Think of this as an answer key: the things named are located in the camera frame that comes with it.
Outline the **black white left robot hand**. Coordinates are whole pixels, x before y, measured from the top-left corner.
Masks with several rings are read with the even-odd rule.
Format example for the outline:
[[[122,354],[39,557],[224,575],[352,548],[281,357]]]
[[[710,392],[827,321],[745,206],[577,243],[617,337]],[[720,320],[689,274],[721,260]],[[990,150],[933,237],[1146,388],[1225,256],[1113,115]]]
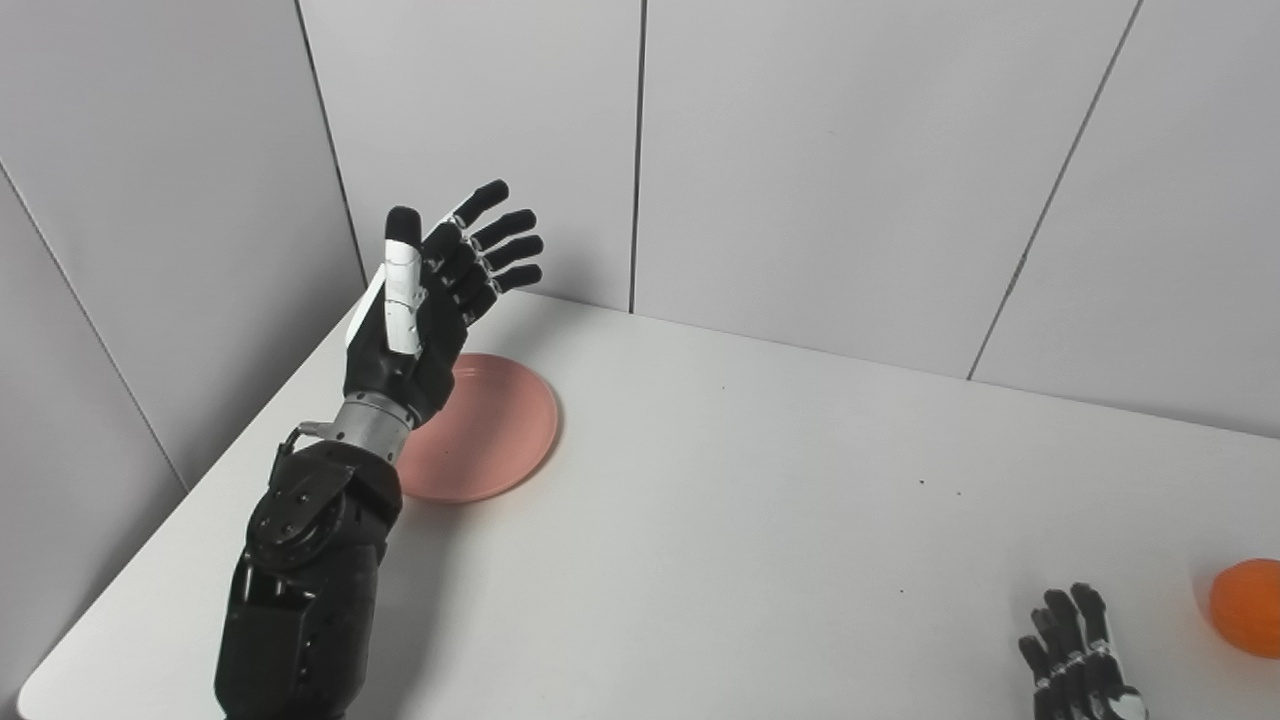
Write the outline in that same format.
[[[543,278],[532,210],[477,224],[508,197],[509,186],[494,179],[430,229],[413,208],[388,211],[381,265],[346,332],[344,395],[380,395],[407,411],[412,428],[444,407],[468,328],[503,293]]]

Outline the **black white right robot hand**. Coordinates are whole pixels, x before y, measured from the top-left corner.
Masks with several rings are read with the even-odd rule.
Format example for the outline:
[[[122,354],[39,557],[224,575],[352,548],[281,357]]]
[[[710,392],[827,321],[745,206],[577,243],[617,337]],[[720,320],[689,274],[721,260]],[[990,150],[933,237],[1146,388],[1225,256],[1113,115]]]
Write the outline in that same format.
[[[1034,691],[1034,719],[1148,719],[1142,693],[1128,683],[1103,596],[1078,582],[1047,589],[1030,611],[1033,634],[1018,639]]]

